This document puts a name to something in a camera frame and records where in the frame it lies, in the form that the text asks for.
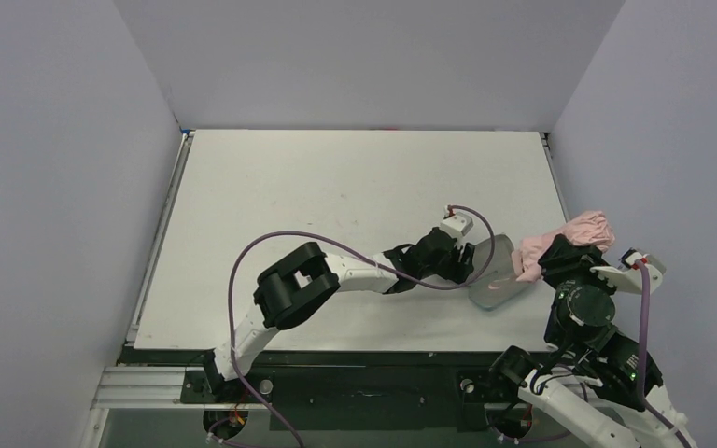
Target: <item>gray wall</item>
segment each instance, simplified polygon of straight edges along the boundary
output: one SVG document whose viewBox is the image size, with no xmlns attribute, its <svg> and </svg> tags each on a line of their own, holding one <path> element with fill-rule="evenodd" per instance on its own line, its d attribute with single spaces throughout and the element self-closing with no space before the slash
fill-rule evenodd
<svg viewBox="0 0 717 448">
<path fill-rule="evenodd" d="M 109 0 L 0 1 L 0 446 L 77 446 L 179 132 Z"/>
<path fill-rule="evenodd" d="M 186 127 L 551 130 L 623 0 L 115 0 Z"/>
<path fill-rule="evenodd" d="M 668 266 L 651 353 L 701 446 L 717 446 L 717 2 L 628 0 L 551 136 L 569 210 L 603 209 L 613 251 Z M 636 334 L 639 302 L 628 296 Z"/>
</svg>

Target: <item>pink towel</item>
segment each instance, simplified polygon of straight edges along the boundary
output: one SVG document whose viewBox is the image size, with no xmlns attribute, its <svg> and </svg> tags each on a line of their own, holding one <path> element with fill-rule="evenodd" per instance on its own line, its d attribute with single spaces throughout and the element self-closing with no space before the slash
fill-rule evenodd
<svg viewBox="0 0 717 448">
<path fill-rule="evenodd" d="M 564 226 L 542 236 L 529 236 L 521 241 L 521 248 L 513 252 L 513 267 L 517 281 L 534 283 L 540 280 L 541 267 L 537 264 L 559 233 L 574 245 L 594 245 L 606 252 L 614 244 L 614 231 L 603 212 L 583 212 Z"/>
</svg>

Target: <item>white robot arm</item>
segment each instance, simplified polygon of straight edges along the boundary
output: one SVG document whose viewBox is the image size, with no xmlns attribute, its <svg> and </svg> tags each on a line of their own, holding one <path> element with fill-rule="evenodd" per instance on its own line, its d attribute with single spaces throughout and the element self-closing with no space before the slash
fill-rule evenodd
<svg viewBox="0 0 717 448">
<path fill-rule="evenodd" d="M 545 333 L 546 342 L 556 350 L 541 365 L 526 351 L 510 347 L 491 368 L 494 385 L 510 388 L 518 399 L 547 413 L 590 447 L 696 448 L 685 428 L 685 415 L 669 400 L 661 372 L 647 357 L 641 378 L 639 345 L 612 324 L 611 294 L 642 292 L 637 263 L 650 276 L 651 292 L 661 285 L 666 269 L 655 257 L 636 249 L 629 250 L 622 262 L 619 268 L 608 266 L 597 250 L 575 247 L 557 237 L 540 260 L 544 280 L 556 290 Z M 576 379 L 607 400 L 624 426 L 551 381 L 555 364 L 570 362 L 563 357 L 571 358 Z M 648 390 L 643 402 L 638 397 L 639 381 Z"/>
<path fill-rule="evenodd" d="M 377 265 L 394 266 L 396 269 L 419 279 L 429 274 L 438 274 L 443 278 L 456 282 L 465 281 L 466 277 L 471 273 L 473 245 L 464 244 L 463 238 L 472 227 L 473 221 L 470 216 L 461 213 L 447 213 L 439 226 L 433 228 L 430 234 L 422 238 L 417 245 L 409 245 L 410 247 L 399 246 L 372 256 L 372 260 L 376 263 L 375 266 L 349 256 L 317 253 L 318 249 L 307 246 L 314 243 L 302 246 L 269 270 L 284 271 L 282 277 L 288 276 L 289 278 L 281 279 L 274 283 L 276 277 L 271 278 L 270 275 L 266 275 L 268 271 L 260 276 L 260 279 L 264 277 L 265 280 L 269 280 L 266 290 L 262 291 L 260 282 L 259 294 L 255 294 L 255 302 L 258 306 L 251 307 L 235 329 L 235 358 L 240 372 L 246 373 L 249 371 L 254 359 L 279 333 L 279 330 L 300 325 L 328 298 L 315 298 L 312 300 L 315 303 L 314 305 L 305 303 L 304 308 L 293 310 L 300 317 L 295 316 L 290 319 L 292 323 L 274 322 L 267 318 L 271 314 L 278 314 L 277 310 L 269 309 L 274 306 L 274 304 L 269 303 L 269 301 L 272 301 L 269 296 L 275 294 L 279 289 L 279 284 L 287 283 L 289 287 L 289 283 L 294 281 L 292 292 L 295 294 L 304 291 L 313 283 L 313 274 L 322 276 L 323 273 L 328 273 L 332 275 L 332 283 L 338 286 L 336 290 L 329 291 L 328 296 L 335 292 L 349 291 L 389 294 L 403 292 L 414 286 L 413 283 L 402 280 L 393 273 L 378 269 Z M 302 271 L 306 272 L 305 264 L 319 257 L 322 257 L 325 262 L 327 271 L 312 272 L 309 275 L 304 275 Z M 293 303 L 284 303 L 282 307 L 285 309 L 282 313 L 292 306 L 294 306 Z M 226 342 L 214 350 L 215 365 L 224 381 L 237 378 L 232 365 L 230 350 L 230 342 Z"/>
</svg>

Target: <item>white tabletop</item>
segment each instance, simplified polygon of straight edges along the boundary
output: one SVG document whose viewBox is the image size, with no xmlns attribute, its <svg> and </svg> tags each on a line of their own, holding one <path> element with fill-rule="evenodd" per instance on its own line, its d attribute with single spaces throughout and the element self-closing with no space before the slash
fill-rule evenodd
<svg viewBox="0 0 717 448">
<path fill-rule="evenodd" d="M 225 342 L 230 269 L 264 233 L 312 231 L 371 255 L 418 241 L 448 203 L 480 211 L 516 244 L 565 222 L 537 133 L 196 131 L 135 347 Z M 469 241 L 486 237 L 475 220 Z M 238 317 L 254 306 L 257 275 L 304 242 L 276 238 L 248 254 L 235 282 Z M 342 293 L 268 348 L 542 350 L 552 298 L 540 283 L 486 312 L 465 290 Z"/>
</svg>

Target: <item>purple cable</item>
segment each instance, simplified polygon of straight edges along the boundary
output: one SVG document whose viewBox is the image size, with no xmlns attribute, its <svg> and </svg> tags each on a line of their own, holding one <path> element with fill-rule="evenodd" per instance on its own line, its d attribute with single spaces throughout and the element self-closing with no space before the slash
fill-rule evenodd
<svg viewBox="0 0 717 448">
<path fill-rule="evenodd" d="M 470 279 L 466 280 L 464 283 L 461 283 L 459 285 L 453 285 L 453 286 L 440 286 L 440 285 L 432 285 L 430 283 L 423 282 L 417 278 L 412 277 L 411 275 L 408 275 L 407 273 L 402 273 L 400 271 L 397 271 L 394 268 L 384 266 L 382 264 L 377 264 L 375 260 L 369 259 L 367 257 L 364 257 L 361 255 L 358 251 L 343 245 L 342 243 L 332 240 L 331 238 L 318 235 L 316 233 L 310 233 L 308 231 L 273 231 L 271 233 L 266 233 L 262 235 L 261 237 L 257 238 L 256 240 L 249 243 L 245 249 L 240 253 L 240 255 L 237 256 L 237 259 L 235 260 L 234 265 L 232 266 L 232 272 L 230 273 L 230 283 L 227 289 L 227 310 L 229 311 L 229 321 L 230 321 L 230 346 L 232 347 L 232 350 L 230 350 L 230 359 L 232 361 L 232 366 L 234 367 L 235 374 L 237 375 L 237 378 L 240 380 L 241 383 L 246 387 L 246 390 L 254 396 L 257 401 L 259 401 L 263 406 L 265 406 L 268 411 L 270 411 L 292 434 L 292 437 L 295 438 L 295 441 L 298 443 L 298 446 L 300 448 L 303 448 L 303 439 L 301 438 L 301 434 L 298 433 L 298 431 L 293 427 L 293 425 L 282 415 L 279 411 L 274 409 L 273 405 L 269 403 L 265 398 L 262 397 L 262 394 L 257 391 L 247 380 L 246 377 L 243 375 L 242 372 L 240 372 L 240 369 L 237 365 L 237 358 L 235 356 L 234 351 L 234 339 L 235 339 L 235 325 L 234 325 L 234 308 L 232 306 L 232 292 L 234 290 L 234 280 L 235 276 L 237 275 L 237 268 L 240 266 L 240 262 L 243 261 L 243 258 L 246 256 L 249 250 L 251 250 L 255 245 L 258 245 L 259 243 L 274 238 L 276 236 L 302 236 L 304 238 L 311 238 L 313 240 L 322 241 L 323 243 L 328 243 L 330 245 L 334 245 L 336 247 L 339 247 L 343 251 L 347 252 L 348 254 L 352 255 L 356 259 L 359 259 L 369 265 L 377 266 L 378 269 L 382 269 L 388 273 L 393 273 L 397 275 L 398 277 L 404 278 L 406 280 L 412 281 L 416 283 L 417 285 L 420 285 L 422 287 L 428 287 L 430 289 L 437 289 L 440 291 L 451 291 L 454 289 L 460 289 L 462 287 L 466 287 L 472 283 L 474 283 L 480 275 L 483 274 L 485 269 L 487 269 L 488 265 L 490 265 L 490 261 L 493 259 L 493 255 L 496 252 L 496 237 L 493 234 L 493 229 L 490 227 L 490 223 L 483 217 L 479 212 L 462 205 L 450 205 L 449 210 L 464 210 L 466 212 L 469 212 L 476 217 L 478 217 L 483 224 L 487 227 L 487 231 L 490 234 L 490 254 L 487 257 L 487 260 L 485 261 L 485 264 L 483 265 L 482 269 L 480 269 L 475 275 L 473 275 Z M 209 434 L 215 434 L 214 431 L 224 423 L 229 421 L 229 417 L 222 418 L 221 420 L 218 420 L 216 423 L 214 423 L 207 432 Z M 219 442 L 222 442 L 226 444 L 227 446 L 234 446 L 236 448 L 261 448 L 255 445 L 246 445 L 243 443 L 239 443 L 236 441 L 226 441 L 226 440 L 219 440 Z"/>
<path fill-rule="evenodd" d="M 637 364 L 637 380 L 636 380 L 636 393 L 639 399 L 644 403 L 644 408 L 650 413 L 655 415 L 665 427 L 672 430 L 674 425 L 669 421 L 663 414 L 661 414 L 653 405 L 647 401 L 647 397 L 644 394 L 644 379 L 647 375 L 647 329 L 650 326 L 650 270 L 647 269 L 647 265 L 641 262 L 640 259 L 636 261 L 636 266 L 641 272 L 641 311 L 639 315 L 639 363 Z M 678 430 L 675 431 L 675 437 L 681 442 L 685 448 L 691 448 L 691 444 Z"/>
</svg>

